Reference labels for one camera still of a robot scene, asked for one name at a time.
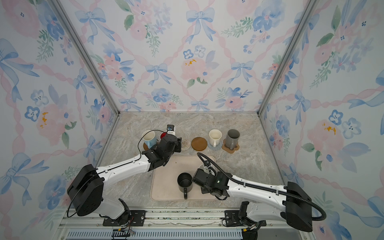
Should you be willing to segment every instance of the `mug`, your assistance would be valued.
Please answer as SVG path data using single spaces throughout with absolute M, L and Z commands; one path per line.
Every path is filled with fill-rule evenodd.
M 143 132 L 141 136 L 143 137 L 143 140 L 145 144 L 148 146 L 148 148 L 153 147 L 157 143 L 157 139 L 155 138 L 155 132 L 149 132 L 150 130 L 146 130 Z
M 187 193 L 192 190 L 192 176 L 183 172 L 177 177 L 177 184 L 179 185 L 179 190 L 184 193 L 184 199 L 188 199 Z
M 230 129 L 227 133 L 227 137 L 225 138 L 225 146 L 230 150 L 236 146 L 237 141 L 239 140 L 240 132 L 236 129 Z
M 223 134 L 219 130 L 211 130 L 209 132 L 209 143 L 211 144 L 211 146 L 216 147 L 219 144 L 222 136 Z

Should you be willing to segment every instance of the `beige tray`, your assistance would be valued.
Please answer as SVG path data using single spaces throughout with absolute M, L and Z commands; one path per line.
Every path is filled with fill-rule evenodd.
M 177 184 L 179 174 L 187 172 L 193 177 L 201 164 L 202 161 L 198 156 L 172 156 L 165 167 L 158 167 L 153 173 L 151 199 L 154 201 L 216 200 L 215 196 L 202 194 L 201 188 L 194 183 L 187 200 L 184 200 L 184 194 L 179 190 Z

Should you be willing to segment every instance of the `round wooden coaster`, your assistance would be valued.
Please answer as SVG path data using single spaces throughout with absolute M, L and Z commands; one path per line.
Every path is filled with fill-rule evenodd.
M 207 148 L 207 141 L 203 137 L 195 137 L 192 140 L 191 146 L 196 151 L 203 151 Z

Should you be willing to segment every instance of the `black mug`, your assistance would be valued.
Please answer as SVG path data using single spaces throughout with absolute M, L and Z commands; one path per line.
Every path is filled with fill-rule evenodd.
M 177 177 L 177 184 L 179 185 L 179 190 L 184 193 L 184 199 L 188 199 L 187 193 L 192 190 L 192 176 L 183 172 Z

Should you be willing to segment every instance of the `cream mug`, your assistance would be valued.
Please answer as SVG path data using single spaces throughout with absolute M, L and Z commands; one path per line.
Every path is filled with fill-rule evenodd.
M 216 147 L 217 145 L 219 145 L 222 136 L 223 134 L 219 130 L 211 130 L 209 132 L 209 143 L 211 144 L 211 146 Z

